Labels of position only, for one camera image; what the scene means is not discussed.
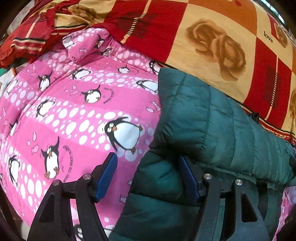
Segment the pink penguin bed sheet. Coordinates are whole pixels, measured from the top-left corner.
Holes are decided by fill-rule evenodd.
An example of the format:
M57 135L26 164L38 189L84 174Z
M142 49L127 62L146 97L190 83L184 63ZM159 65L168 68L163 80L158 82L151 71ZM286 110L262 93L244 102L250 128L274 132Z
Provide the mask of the pink penguin bed sheet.
M55 180L71 182L110 152L118 165L96 206L109 238L161 116L161 69L104 28L67 35L1 97L1 184L29 225Z

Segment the red orange rose blanket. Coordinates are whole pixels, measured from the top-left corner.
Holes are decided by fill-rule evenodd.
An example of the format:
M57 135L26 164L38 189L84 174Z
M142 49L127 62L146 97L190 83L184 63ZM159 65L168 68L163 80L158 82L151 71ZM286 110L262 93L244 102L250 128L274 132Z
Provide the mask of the red orange rose blanket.
M34 61L65 35L102 27L161 66L194 75L295 142L295 41L253 1L37 1L1 46Z

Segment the dark green puffer jacket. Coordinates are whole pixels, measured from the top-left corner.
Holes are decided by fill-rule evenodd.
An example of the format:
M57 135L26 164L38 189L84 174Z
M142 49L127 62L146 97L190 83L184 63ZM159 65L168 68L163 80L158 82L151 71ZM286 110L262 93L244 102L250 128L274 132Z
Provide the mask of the dark green puffer jacket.
M266 211L273 237L283 187L294 177L292 145L266 131L223 92L182 71L158 75L161 116L149 150L135 172L110 240L186 240L199 206L186 194L180 157L189 157L219 181L241 179L250 199Z

